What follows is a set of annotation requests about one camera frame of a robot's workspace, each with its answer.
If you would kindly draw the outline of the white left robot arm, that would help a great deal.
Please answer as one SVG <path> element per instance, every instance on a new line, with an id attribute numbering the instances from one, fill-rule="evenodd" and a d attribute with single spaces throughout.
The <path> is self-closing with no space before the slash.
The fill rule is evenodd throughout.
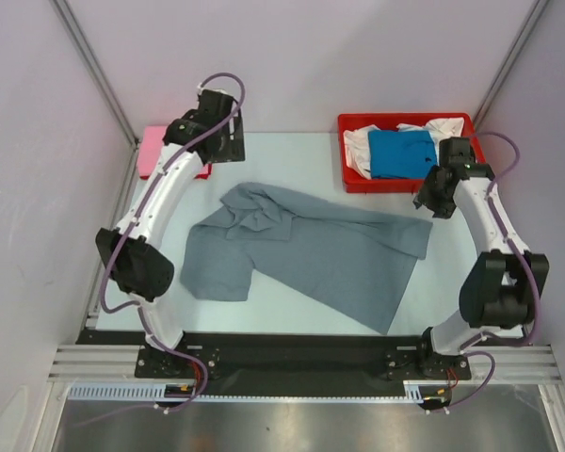
<path id="1" fill-rule="evenodd" d="M 198 104 L 164 131 L 162 147 L 139 197 L 95 243 L 105 267 L 99 301 L 104 313 L 137 310 L 147 342 L 159 351 L 156 364 L 167 375 L 183 374 L 188 352 L 177 345 L 184 331 L 166 297 L 175 265 L 161 244 L 189 185 L 212 164 L 242 161 L 243 101 L 221 89 L 201 88 Z"/>

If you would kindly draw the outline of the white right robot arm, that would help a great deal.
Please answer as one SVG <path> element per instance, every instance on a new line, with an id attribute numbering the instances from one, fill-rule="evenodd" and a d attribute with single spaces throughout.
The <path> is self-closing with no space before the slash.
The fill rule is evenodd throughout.
<path id="1" fill-rule="evenodd" d="M 524 347 L 538 333 L 541 293 L 550 265 L 533 252 L 512 226 L 501 202 L 498 183 L 506 170 L 494 173 L 476 160 L 467 137 L 439 144 L 439 160 L 415 196 L 436 218 L 460 211 L 476 246 L 477 259 L 459 293 L 459 308 L 445 322 L 426 331 L 430 346 L 415 354 L 417 370 L 439 377 L 458 355 L 493 339 L 507 347 Z"/>

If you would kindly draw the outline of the grey polo shirt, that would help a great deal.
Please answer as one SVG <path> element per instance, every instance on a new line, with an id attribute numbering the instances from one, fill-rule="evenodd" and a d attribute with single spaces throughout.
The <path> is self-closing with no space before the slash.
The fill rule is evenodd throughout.
<path id="1" fill-rule="evenodd" d="M 429 221 L 329 202 L 288 188 L 242 183 L 191 227 L 180 281 L 196 299 L 245 301 L 260 272 L 385 334 Z"/>

